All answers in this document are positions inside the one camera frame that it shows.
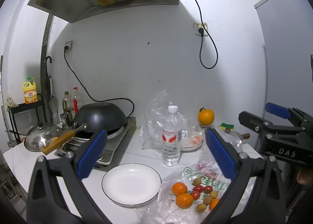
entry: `empty plate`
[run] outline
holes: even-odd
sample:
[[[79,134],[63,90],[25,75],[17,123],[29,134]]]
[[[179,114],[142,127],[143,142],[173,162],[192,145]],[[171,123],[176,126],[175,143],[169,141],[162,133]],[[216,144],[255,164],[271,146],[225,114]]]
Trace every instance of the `empty plate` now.
[[[129,163],[116,166],[102,178],[105,195],[121,206],[140,206],[152,200],[159,192],[161,177],[153,168]]]

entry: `orange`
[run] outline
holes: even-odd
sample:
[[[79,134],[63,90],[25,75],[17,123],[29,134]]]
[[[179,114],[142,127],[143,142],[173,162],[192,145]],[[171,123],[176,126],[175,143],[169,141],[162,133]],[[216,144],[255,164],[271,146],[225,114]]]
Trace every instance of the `orange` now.
[[[176,205],[180,208],[188,208],[193,204],[193,197],[188,194],[180,194],[176,197]]]
[[[198,114],[198,120],[203,125],[209,125],[214,121],[214,113],[210,109],[203,109]]]
[[[212,200],[211,204],[210,204],[210,210],[212,211],[215,206],[218,204],[218,202],[220,201],[220,198],[216,198],[214,200]]]
[[[187,186],[182,182],[177,182],[173,185],[172,191],[174,195],[178,196],[183,193],[187,193]]]

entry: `cherry tomato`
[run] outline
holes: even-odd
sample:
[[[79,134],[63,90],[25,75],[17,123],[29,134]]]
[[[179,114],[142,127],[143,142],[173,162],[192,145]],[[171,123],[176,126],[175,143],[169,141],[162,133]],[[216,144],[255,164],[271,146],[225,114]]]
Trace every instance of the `cherry tomato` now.
[[[193,197],[193,200],[197,200],[200,197],[199,191],[193,191],[190,193],[190,195]]]
[[[193,191],[199,191],[201,193],[203,192],[203,187],[201,185],[197,185],[193,188]]]
[[[211,185],[207,185],[207,186],[205,186],[204,189],[203,189],[203,192],[204,192],[205,194],[210,194],[211,191],[213,191],[213,187],[212,187]]]

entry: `yellow detergent bottle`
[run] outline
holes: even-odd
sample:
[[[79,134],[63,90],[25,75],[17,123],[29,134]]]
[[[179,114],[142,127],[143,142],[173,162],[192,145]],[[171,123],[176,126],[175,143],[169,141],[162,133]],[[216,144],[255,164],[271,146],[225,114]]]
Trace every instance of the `yellow detergent bottle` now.
[[[35,78],[32,79],[34,80],[33,84],[30,82],[30,78],[27,78],[28,82],[23,84],[25,104],[38,101]]]

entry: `metal screw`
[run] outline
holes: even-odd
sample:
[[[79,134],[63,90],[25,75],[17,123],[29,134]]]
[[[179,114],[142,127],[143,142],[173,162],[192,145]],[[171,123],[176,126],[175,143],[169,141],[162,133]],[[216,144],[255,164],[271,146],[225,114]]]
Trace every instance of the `metal screw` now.
[[[270,160],[271,162],[275,162],[275,161],[276,161],[276,157],[273,156],[273,155],[271,155],[271,156],[269,157],[269,160]]]
[[[71,158],[74,157],[74,153],[73,153],[73,152],[67,152],[67,153],[65,154],[65,157],[68,158],[68,159],[71,159]]]
[[[246,159],[246,158],[248,158],[248,155],[247,155],[245,152],[240,152],[240,153],[239,153],[239,157],[240,157],[241,159]]]
[[[43,162],[45,160],[45,157],[43,155],[40,155],[38,158],[37,158],[37,161],[38,162]]]

